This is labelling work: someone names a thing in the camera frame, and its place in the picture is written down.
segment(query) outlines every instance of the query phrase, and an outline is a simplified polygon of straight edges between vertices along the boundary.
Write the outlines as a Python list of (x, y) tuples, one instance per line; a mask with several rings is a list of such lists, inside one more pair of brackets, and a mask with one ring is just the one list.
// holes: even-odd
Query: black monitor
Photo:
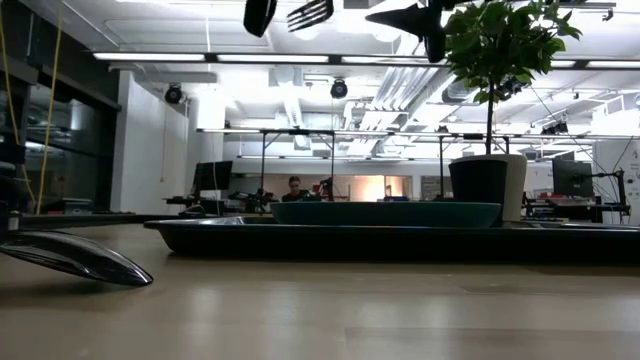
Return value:
[(193, 177), (194, 196), (200, 198), (201, 190), (228, 190), (233, 161), (199, 163)]
[(565, 196), (593, 197), (591, 164), (553, 159), (553, 192)]

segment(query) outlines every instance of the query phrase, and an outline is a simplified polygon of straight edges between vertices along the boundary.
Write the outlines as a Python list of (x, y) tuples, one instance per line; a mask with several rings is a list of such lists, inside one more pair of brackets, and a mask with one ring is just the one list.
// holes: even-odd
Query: fluorescent light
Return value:
[(204, 54), (161, 54), (161, 53), (94, 53), (98, 60), (108, 61), (204, 61)]
[(246, 63), (328, 63), (326, 55), (220, 54), (218, 62)]
[(426, 57), (417, 56), (343, 56), (345, 64), (385, 64), (444, 67), (444, 63), (430, 63)]
[(322, 81), (328, 84), (333, 80), (333, 76), (320, 74), (304, 74), (303, 79), (304, 81)]
[(336, 135), (355, 135), (355, 136), (387, 136), (387, 135), (395, 135), (394, 131), (336, 131)]
[(197, 129), (200, 132), (224, 133), (224, 134), (257, 134), (258, 129)]
[[(279, 156), (267, 155), (264, 157), (265, 159), (280, 159)], [(260, 155), (238, 155), (238, 159), (258, 159), (262, 160), (262, 156)]]
[(436, 133), (436, 132), (398, 132), (396, 136), (419, 136), (419, 137), (440, 137), (440, 136), (451, 136), (450, 133)]
[(116, 2), (157, 5), (214, 5), (220, 3), (220, 1), (214, 0), (116, 0)]
[(551, 60), (551, 67), (555, 68), (570, 68), (575, 64), (576, 62), (571, 60)]
[[(331, 156), (322, 157), (322, 156), (273, 156), (268, 155), (264, 157), (269, 160), (331, 160)], [(260, 155), (238, 155), (238, 159), (262, 159)], [(371, 158), (366, 158), (362, 156), (336, 156), (333, 158), (338, 161), (355, 161), (355, 160), (371, 160)]]
[(640, 68), (640, 61), (589, 61), (587, 67), (611, 69)]

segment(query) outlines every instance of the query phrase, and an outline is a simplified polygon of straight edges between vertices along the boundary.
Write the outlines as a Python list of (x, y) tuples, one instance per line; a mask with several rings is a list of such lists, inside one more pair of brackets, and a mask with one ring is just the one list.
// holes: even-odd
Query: wooden table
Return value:
[(72, 230), (131, 289), (0, 256), (0, 359), (640, 359), (640, 269), (241, 262), (141, 225)]

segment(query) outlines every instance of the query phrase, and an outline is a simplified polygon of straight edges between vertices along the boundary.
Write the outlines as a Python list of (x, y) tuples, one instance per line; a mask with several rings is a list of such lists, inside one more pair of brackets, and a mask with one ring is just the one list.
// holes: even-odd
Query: wire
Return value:
[(49, 114), (47, 115), (47, 129), (44, 135), (44, 157), (42, 159), (42, 169), (40, 170), (40, 191), (38, 193), (38, 206), (36, 215), (40, 215), (42, 206), (42, 194), (44, 192), (44, 176), (47, 170), (47, 155), (49, 153), (49, 135), (51, 133), (51, 117), (53, 115), (54, 96), (56, 93), (56, 80), (58, 77), (58, 60), (60, 60), (60, 40), (62, 39), (62, 0), (58, 5), (58, 38), (56, 39), (56, 51), (53, 58), (53, 74), (51, 75), (51, 97), (49, 99)]
[[(20, 136), (18, 135), (18, 125), (16, 123), (16, 113), (13, 108), (13, 98), (11, 95), (11, 80), (9, 76), (9, 62), (7, 61), (7, 47), (5, 46), (5, 36), (4, 36), (4, 24), (2, 22), (2, 11), (0, 10), (0, 41), (2, 42), (2, 62), (4, 63), (4, 80), (7, 85), (7, 101), (9, 102), (9, 113), (11, 117), (11, 124), (13, 126), (13, 136), (16, 141), (16, 145), (22, 145), (20, 143)], [(31, 181), (29, 181), (29, 175), (27, 174), (27, 167), (25, 164), (20, 166), (22, 168), (22, 176), (24, 177), (25, 183), (27, 184), (27, 190), (29, 191), (29, 196), (31, 197), (31, 202), (35, 204), (36, 197), (33, 194), (33, 190), (31, 189)]]
[[(206, 15), (205, 24), (204, 24), (205, 31), (207, 32), (207, 52), (208, 53), (211, 52), (211, 32), (209, 31), (209, 10), (211, 10), (211, 8), (213, 8), (213, 6), (207, 9), (207, 15)], [(207, 71), (211, 72), (211, 63), (207, 64)]]
[(597, 190), (600, 192), (600, 196), (602, 196), (603, 198), (605, 197), (605, 195), (609, 198), (609, 200), (611, 201), (615, 201), (615, 198), (613, 196), (611, 196), (611, 194), (602, 187), (602, 185), (598, 184), (598, 183), (593, 183), (593, 186), (595, 186), (597, 188)]
[(627, 152), (627, 149), (629, 148), (629, 145), (631, 145), (631, 142), (633, 141), (634, 136), (631, 135), (631, 138), (629, 139), (629, 142), (627, 142), (627, 146), (624, 147), (624, 150), (622, 150), (622, 154), (620, 154), (620, 157), (618, 158), (618, 161), (616, 161), (616, 164), (613, 165), (613, 169), (611, 172), (615, 172), (616, 171), (616, 167), (618, 166), (618, 164), (620, 164), (620, 161), (622, 160), (622, 158), (624, 157), (624, 153)]
[[(542, 98), (540, 97), (540, 95), (538, 95), (538, 92), (536, 91), (536, 89), (534, 89), (534, 88), (533, 88), (533, 86), (531, 86), (530, 88), (531, 88), (531, 90), (533, 91), (533, 93), (536, 95), (536, 97), (538, 98), (538, 100), (540, 101), (540, 104), (542, 104), (542, 106), (544, 106), (544, 108), (547, 110), (547, 112), (548, 112), (548, 113), (549, 113), (549, 115), (553, 118), (553, 120), (555, 120), (555, 121), (559, 121), (559, 120), (556, 118), (556, 116), (555, 116), (555, 114), (553, 113), (553, 111), (551, 111), (551, 109), (549, 109), (549, 107), (547, 106), (547, 104), (545, 104), (545, 103), (544, 103), (544, 100), (542, 100)], [(580, 149), (582, 150), (582, 152), (584, 152), (585, 154), (587, 154), (587, 156), (591, 159), (591, 161), (593, 161), (593, 163), (594, 163), (594, 164), (596, 164), (596, 166), (597, 166), (598, 168), (600, 168), (600, 170), (601, 170), (603, 173), (606, 173), (606, 172), (607, 172), (607, 171), (606, 171), (602, 166), (600, 166), (600, 164), (598, 164), (598, 162), (596, 161), (596, 159), (594, 159), (594, 158), (593, 158), (593, 156), (592, 156), (591, 154), (589, 154), (589, 153), (587, 152), (587, 150), (585, 150), (585, 148), (584, 148), (584, 147), (583, 147), (583, 146), (582, 146), (582, 145), (581, 145), (581, 144), (580, 144), (580, 143), (579, 143), (579, 142), (578, 142), (578, 141), (577, 141), (577, 140), (576, 140), (576, 139), (575, 139), (571, 134), (567, 133), (567, 135), (569, 136), (569, 138), (570, 138), (571, 140), (573, 140), (573, 142), (574, 142), (574, 143), (576, 143), (576, 145), (578, 145), (578, 146), (580, 147)], [(613, 189), (613, 194), (614, 194), (614, 195), (616, 195), (616, 187), (615, 187), (615, 185), (613, 185), (613, 180), (611, 180), (611, 177), (608, 177), (608, 176), (607, 176), (607, 178), (609, 179), (609, 182), (611, 183), (611, 188)], [(616, 202), (620, 202), (620, 201), (618, 200), (618, 196), (616, 196), (616, 197), (615, 197), (615, 199), (616, 199)]]
[(164, 182), (164, 163), (166, 160), (166, 148), (167, 148), (167, 111), (169, 110), (169, 104), (164, 106), (164, 127), (162, 130), (162, 164), (160, 166), (160, 182)]

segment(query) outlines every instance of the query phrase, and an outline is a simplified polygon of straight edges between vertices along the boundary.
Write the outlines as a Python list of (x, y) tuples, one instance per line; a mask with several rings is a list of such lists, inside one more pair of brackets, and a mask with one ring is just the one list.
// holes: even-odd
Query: man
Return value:
[(300, 201), (307, 193), (307, 190), (300, 190), (300, 178), (292, 176), (289, 178), (289, 193), (282, 197), (282, 202)]

